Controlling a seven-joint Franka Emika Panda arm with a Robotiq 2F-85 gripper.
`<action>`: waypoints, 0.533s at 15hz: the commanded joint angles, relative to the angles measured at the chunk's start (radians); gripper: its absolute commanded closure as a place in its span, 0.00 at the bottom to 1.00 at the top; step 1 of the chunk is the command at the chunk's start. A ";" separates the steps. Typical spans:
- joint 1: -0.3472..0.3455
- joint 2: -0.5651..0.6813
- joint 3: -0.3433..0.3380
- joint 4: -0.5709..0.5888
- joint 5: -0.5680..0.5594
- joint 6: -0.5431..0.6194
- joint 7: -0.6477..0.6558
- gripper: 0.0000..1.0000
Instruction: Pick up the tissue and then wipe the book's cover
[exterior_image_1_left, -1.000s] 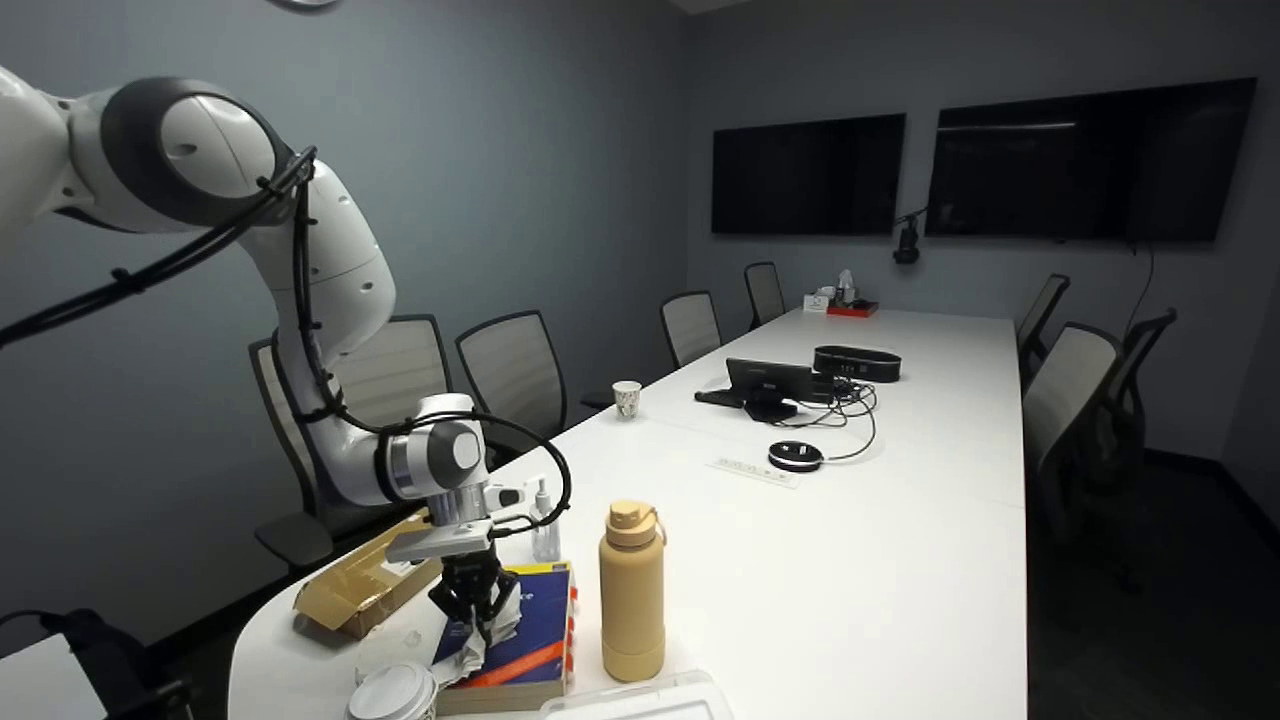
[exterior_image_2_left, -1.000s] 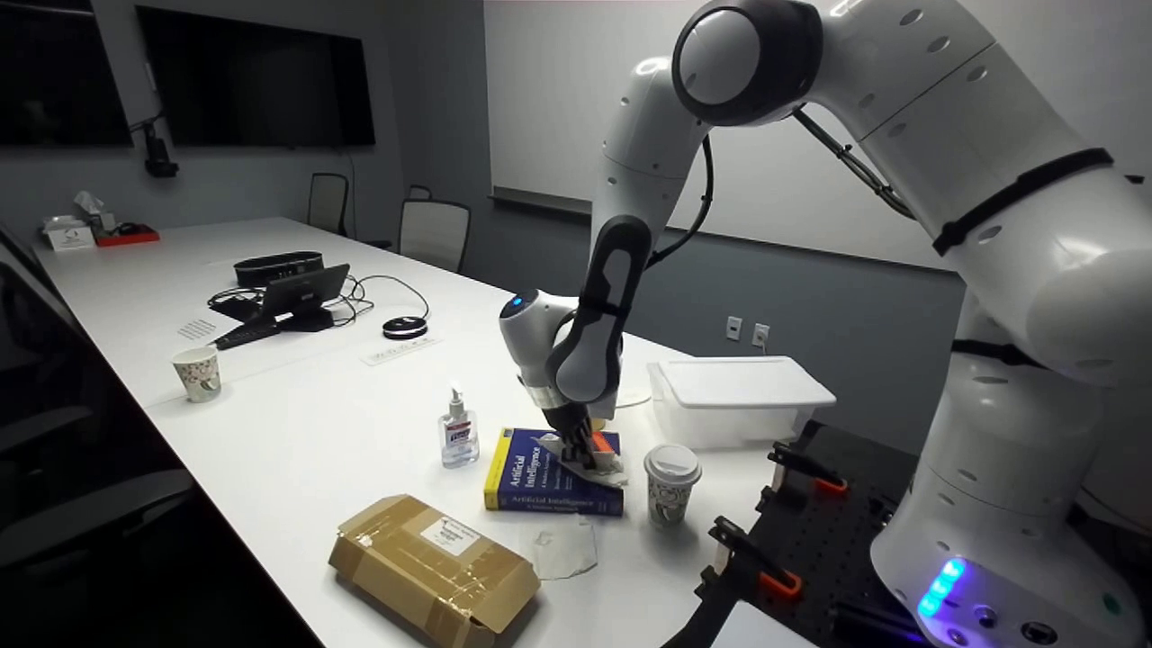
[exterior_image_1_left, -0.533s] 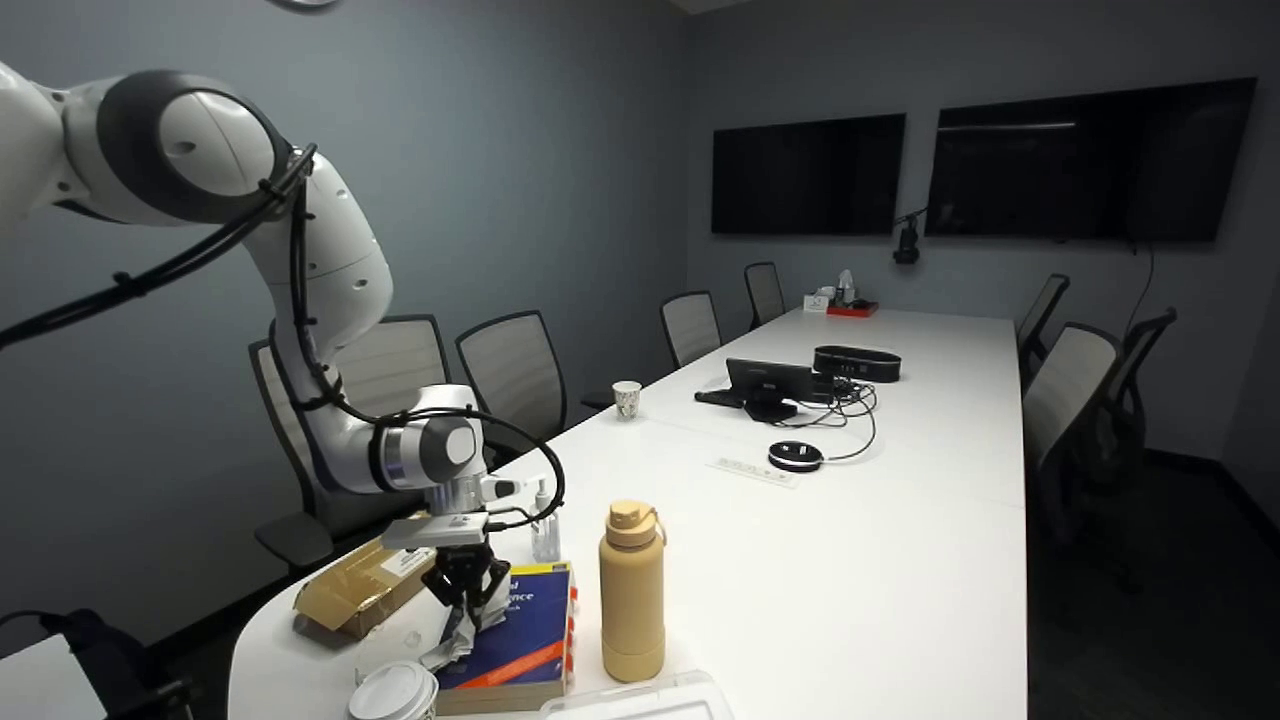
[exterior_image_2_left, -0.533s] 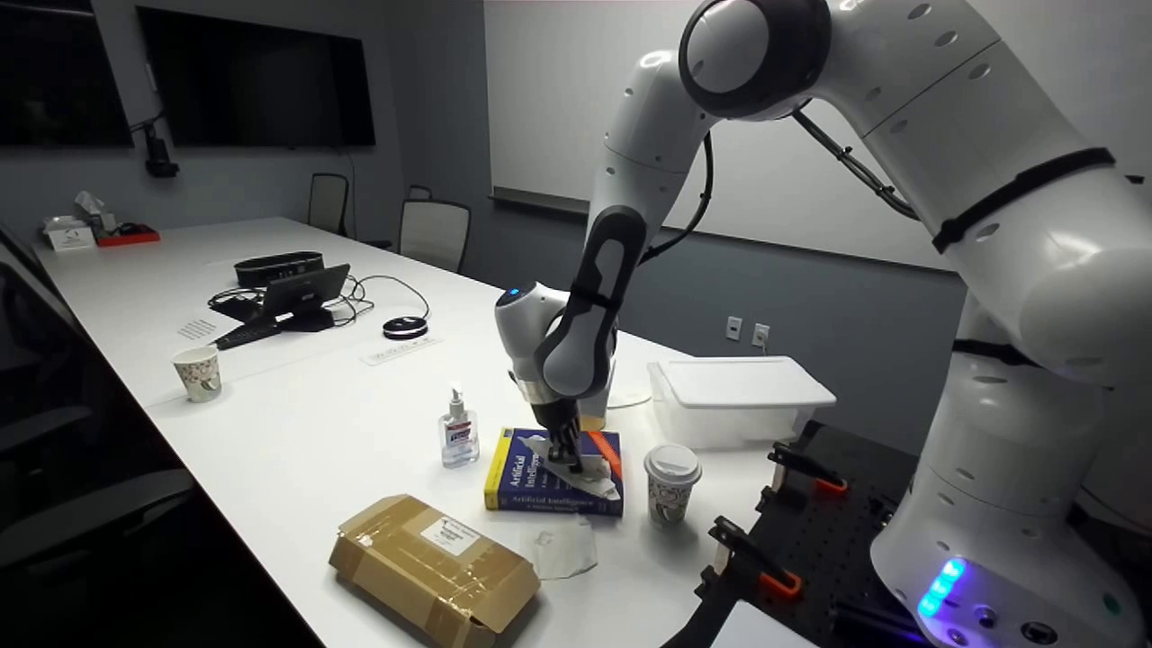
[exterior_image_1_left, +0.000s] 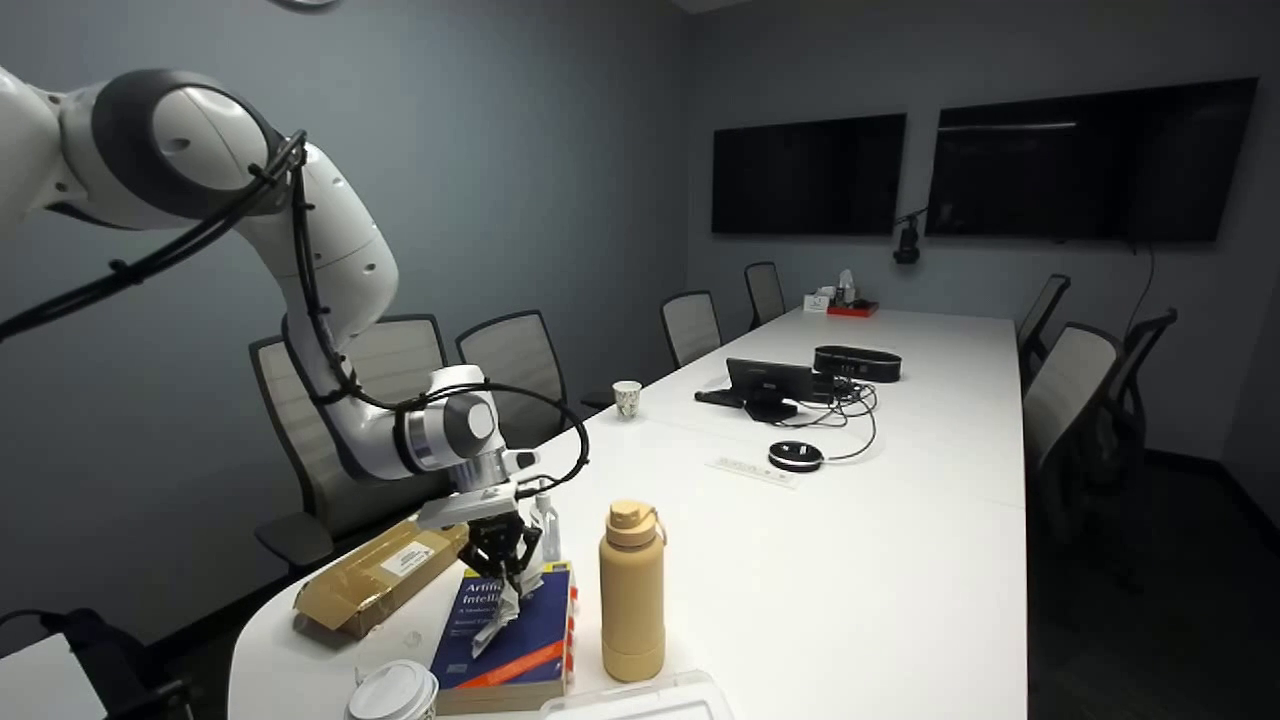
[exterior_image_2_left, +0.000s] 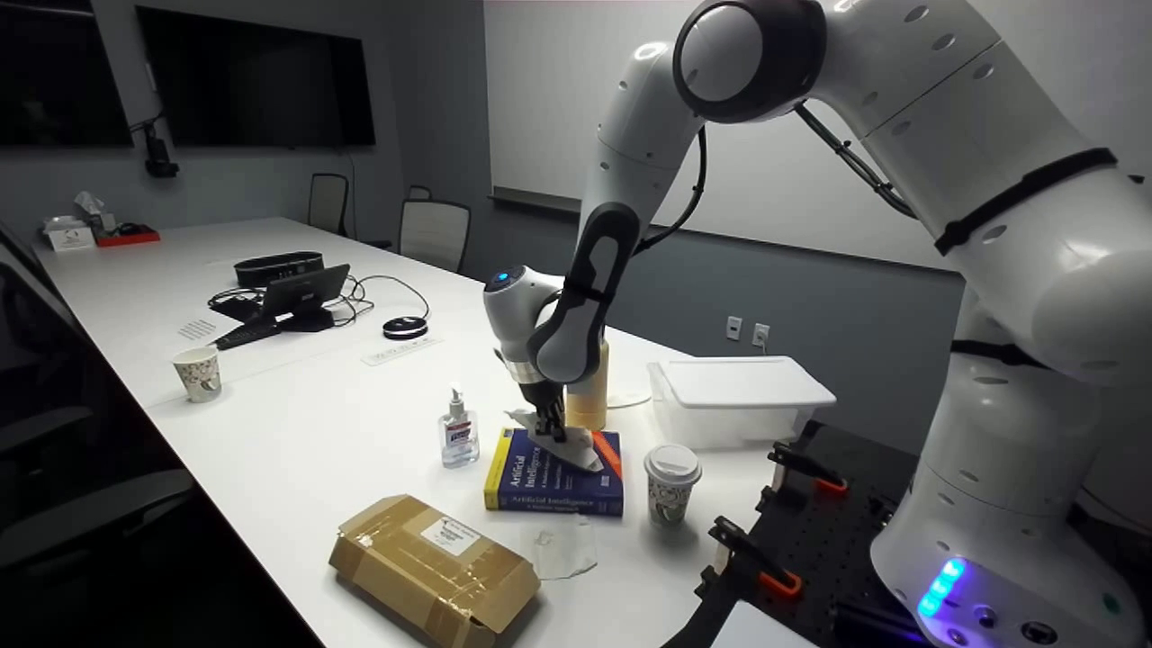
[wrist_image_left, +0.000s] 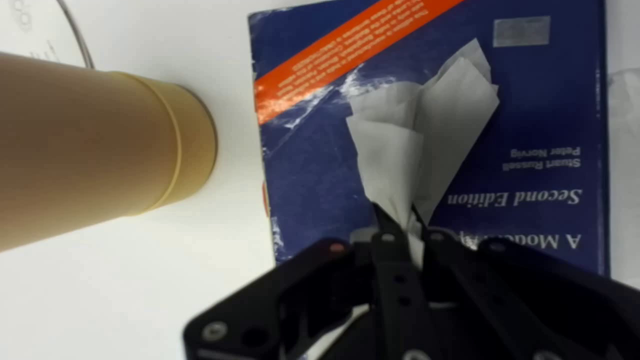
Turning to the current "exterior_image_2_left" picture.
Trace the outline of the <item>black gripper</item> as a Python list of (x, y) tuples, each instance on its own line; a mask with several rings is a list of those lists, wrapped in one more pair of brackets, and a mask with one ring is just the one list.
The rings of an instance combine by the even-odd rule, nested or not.
[(553, 380), (532, 380), (521, 389), (527, 409), (521, 419), (538, 435), (538, 442), (566, 445), (566, 409), (562, 409), (562, 389)]

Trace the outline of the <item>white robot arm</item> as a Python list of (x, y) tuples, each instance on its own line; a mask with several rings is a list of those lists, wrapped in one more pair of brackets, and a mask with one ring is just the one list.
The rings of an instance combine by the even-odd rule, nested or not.
[(481, 286), (529, 428), (593, 459), (562, 393), (601, 368), (605, 313), (689, 143), (815, 100), (961, 278), (944, 393), (872, 572), (941, 648), (1145, 648), (1142, 602), (1070, 507), (1102, 397), (1152, 375), (1152, 207), (968, 0), (703, 0), (668, 41), (636, 46), (569, 271)]

